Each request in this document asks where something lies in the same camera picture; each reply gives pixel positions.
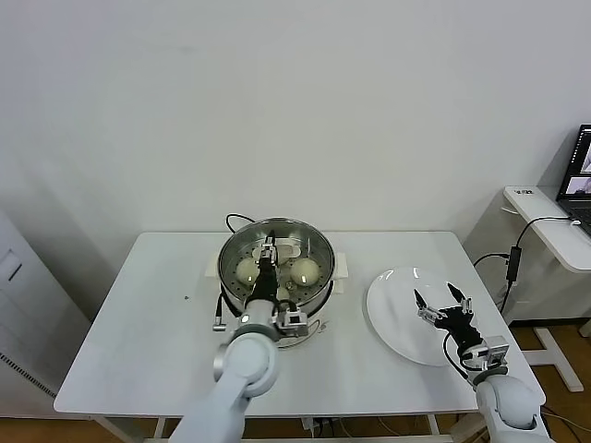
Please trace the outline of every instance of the metal pot rim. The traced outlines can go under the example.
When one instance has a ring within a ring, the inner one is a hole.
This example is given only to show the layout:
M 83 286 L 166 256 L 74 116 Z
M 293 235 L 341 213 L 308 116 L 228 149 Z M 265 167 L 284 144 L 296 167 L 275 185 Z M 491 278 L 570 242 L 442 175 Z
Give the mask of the metal pot rim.
M 241 301 L 240 298 L 236 297 L 232 293 L 231 289 L 228 287 L 226 282 L 223 280 L 222 259 L 224 257 L 225 252 L 226 252 L 228 244 L 230 243 L 230 241 L 232 240 L 232 238 L 235 235 L 239 235 L 239 234 L 244 233 L 250 229 L 256 228 L 258 226 L 264 225 L 269 222 L 285 222 L 285 223 L 294 223 L 294 224 L 297 224 L 300 226 L 305 226 L 306 228 L 310 229 L 311 231 L 316 232 L 320 236 L 320 238 L 322 238 L 324 240 L 327 247 L 329 248 L 329 251 L 331 254 L 331 271 L 329 273 L 329 278 L 327 279 L 326 283 L 314 295 L 312 295 L 310 298 L 308 298 L 304 303 L 298 304 L 299 306 L 302 306 L 302 307 L 309 305 L 312 301 L 316 300 L 320 296 L 323 296 L 327 292 L 327 290 L 331 284 L 331 281 L 332 281 L 332 275 L 334 274 L 334 269 L 336 267 L 336 256 L 334 254 L 334 249 L 332 248 L 332 245 L 331 245 L 331 242 L 329 241 L 329 239 L 326 238 L 326 236 L 319 229 L 315 228 L 311 224 L 308 224 L 304 221 L 300 221 L 300 220 L 296 220 L 296 219 L 289 219 L 289 218 L 285 218 L 285 217 L 271 217 L 268 219 L 262 219 L 262 220 L 258 220 L 258 221 L 249 223 L 246 226 L 243 226 L 242 228 L 237 230 L 224 242 L 222 249 L 220 250 L 220 254 L 218 256 L 217 272 L 218 272 L 218 277 L 220 278 L 220 282 L 222 283 L 222 286 L 225 289 L 225 291 L 229 297 L 231 297 L 239 302 Z

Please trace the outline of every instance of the table leg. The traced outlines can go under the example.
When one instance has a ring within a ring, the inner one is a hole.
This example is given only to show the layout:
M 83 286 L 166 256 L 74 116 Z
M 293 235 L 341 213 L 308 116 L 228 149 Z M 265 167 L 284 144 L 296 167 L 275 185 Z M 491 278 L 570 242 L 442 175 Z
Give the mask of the table leg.
M 141 443 L 144 441 L 144 433 L 133 423 L 132 418 L 93 415 L 92 420 L 120 438 L 124 443 Z
M 580 329 L 579 329 L 579 333 L 583 336 L 583 337 L 588 337 L 589 335 L 591 335 L 591 320 L 587 321 Z
M 462 443 L 487 426 L 480 413 L 468 413 L 452 426 L 450 434 L 454 443 Z
M 437 426 L 437 419 L 435 418 L 435 415 L 432 413 L 429 413 L 427 415 L 427 419 L 428 419 L 428 427 L 431 430 L 431 435 L 438 436 L 440 434 L 440 427 Z
M 160 417 L 158 419 L 158 423 L 156 424 L 156 430 L 154 431 L 154 438 L 162 438 L 164 427 L 166 426 L 166 419 L 164 417 Z
M 564 356 L 561 347 L 556 343 L 550 331 L 546 328 L 534 328 L 539 340 L 544 345 L 543 350 L 524 351 L 525 360 L 531 366 L 553 365 L 556 366 L 562 381 L 570 392 L 582 392 L 583 383 L 573 370 L 573 367 Z

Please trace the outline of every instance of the white plate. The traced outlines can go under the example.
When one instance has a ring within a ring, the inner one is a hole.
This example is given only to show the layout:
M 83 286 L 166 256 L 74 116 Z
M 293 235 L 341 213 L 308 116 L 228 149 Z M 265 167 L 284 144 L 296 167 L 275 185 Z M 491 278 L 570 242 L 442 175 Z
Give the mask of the white plate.
M 407 359 L 421 365 L 448 365 L 442 347 L 447 332 L 435 329 L 416 314 L 415 299 L 417 289 L 432 307 L 457 305 L 447 283 L 443 277 L 421 268 L 387 270 L 369 287 L 366 303 L 371 325 L 389 347 Z M 448 341 L 448 349 L 455 349 L 452 340 Z

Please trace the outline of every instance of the laptop screen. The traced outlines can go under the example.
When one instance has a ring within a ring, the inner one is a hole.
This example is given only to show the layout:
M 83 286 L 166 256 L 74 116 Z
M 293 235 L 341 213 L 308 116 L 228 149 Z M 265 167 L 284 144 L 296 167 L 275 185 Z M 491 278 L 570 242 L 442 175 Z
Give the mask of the laptop screen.
M 582 125 L 559 197 L 591 195 L 591 125 Z

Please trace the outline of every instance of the laptop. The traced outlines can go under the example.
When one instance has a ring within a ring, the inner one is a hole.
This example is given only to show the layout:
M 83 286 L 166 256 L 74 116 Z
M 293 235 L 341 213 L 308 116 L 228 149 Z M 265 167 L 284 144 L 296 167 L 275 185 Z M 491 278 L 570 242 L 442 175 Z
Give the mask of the laptop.
M 556 201 L 591 235 L 591 125 L 581 125 Z

